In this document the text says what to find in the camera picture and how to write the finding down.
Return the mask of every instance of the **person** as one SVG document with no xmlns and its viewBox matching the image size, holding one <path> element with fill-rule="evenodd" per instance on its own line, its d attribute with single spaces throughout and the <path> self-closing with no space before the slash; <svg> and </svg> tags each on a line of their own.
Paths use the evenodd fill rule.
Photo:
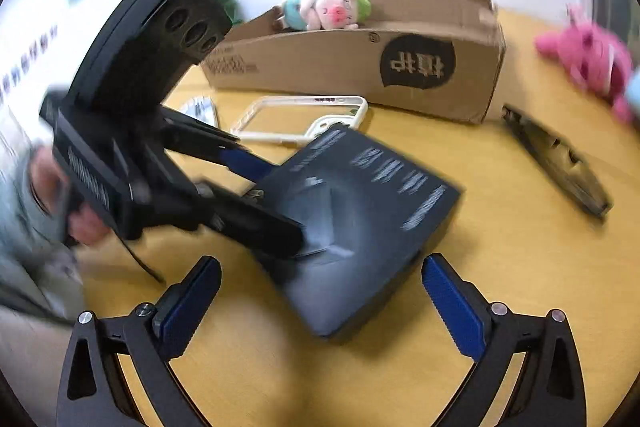
<svg viewBox="0 0 640 427">
<path fill-rule="evenodd" d="M 56 238 L 67 183 L 50 146 L 35 146 L 0 182 L 0 371 L 38 427 L 54 427 L 70 325 L 84 311 L 73 253 Z M 83 203 L 69 234 L 95 246 L 110 230 Z"/>
<path fill-rule="evenodd" d="M 52 148 L 37 146 L 0 185 L 0 305 L 38 317 L 74 320 L 84 307 L 73 257 L 56 240 L 54 213 L 67 182 Z M 109 233 L 83 203 L 68 218 L 69 234 L 93 246 Z"/>
</svg>

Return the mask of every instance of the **circular holes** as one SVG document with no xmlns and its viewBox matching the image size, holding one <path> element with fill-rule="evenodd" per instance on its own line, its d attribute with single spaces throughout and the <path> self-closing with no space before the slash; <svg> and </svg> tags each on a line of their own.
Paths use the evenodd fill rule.
<svg viewBox="0 0 640 427">
<path fill-rule="evenodd" d="M 203 21 L 196 22 L 191 28 L 189 28 L 184 36 L 184 45 L 186 47 L 193 46 L 206 32 L 207 23 Z"/>
<path fill-rule="evenodd" d="M 189 11 L 185 8 L 178 8 L 171 13 L 164 23 L 164 28 L 168 32 L 175 32 L 180 26 L 182 26 L 189 17 Z"/>
<path fill-rule="evenodd" d="M 215 46 L 217 43 L 218 43 L 218 36 L 213 35 L 213 37 L 211 37 L 210 39 L 207 39 L 202 43 L 200 47 L 200 51 L 203 53 L 209 53 L 213 49 L 213 46 Z"/>
</svg>

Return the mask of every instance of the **pink plush toy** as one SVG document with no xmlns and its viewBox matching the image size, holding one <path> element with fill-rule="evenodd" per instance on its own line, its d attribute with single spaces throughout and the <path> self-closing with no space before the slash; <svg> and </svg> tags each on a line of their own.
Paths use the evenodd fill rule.
<svg viewBox="0 0 640 427">
<path fill-rule="evenodd" d="M 567 12 L 569 27 L 537 36 L 538 52 L 560 60 L 575 86 L 607 100 L 613 114 L 630 123 L 634 114 L 625 100 L 633 72 L 629 50 L 613 33 L 586 20 L 581 8 L 570 6 Z"/>
</svg>

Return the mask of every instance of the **stuffed toy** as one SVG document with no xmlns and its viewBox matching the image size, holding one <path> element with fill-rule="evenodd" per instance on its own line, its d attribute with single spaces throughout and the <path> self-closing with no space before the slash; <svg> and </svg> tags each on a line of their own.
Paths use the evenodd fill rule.
<svg viewBox="0 0 640 427">
<path fill-rule="evenodd" d="M 354 29 L 371 14 L 368 0 L 286 0 L 274 27 L 281 31 Z"/>
<path fill-rule="evenodd" d="M 594 92 L 611 105 L 618 120 L 630 123 L 634 114 L 625 99 L 633 72 L 629 50 L 613 33 L 585 19 L 580 7 L 567 11 L 569 27 L 537 36 L 536 49 L 559 60 L 578 89 Z"/>
</svg>

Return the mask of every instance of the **cardboard box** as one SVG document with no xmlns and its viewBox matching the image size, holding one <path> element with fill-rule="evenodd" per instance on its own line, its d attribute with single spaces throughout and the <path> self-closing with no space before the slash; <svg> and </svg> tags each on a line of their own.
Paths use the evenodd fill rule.
<svg viewBox="0 0 640 427">
<path fill-rule="evenodd" d="M 277 33 L 276 7 L 232 28 L 203 62 L 212 87 L 357 94 L 481 123 L 505 44 L 491 0 L 370 0 L 357 30 Z"/>
</svg>

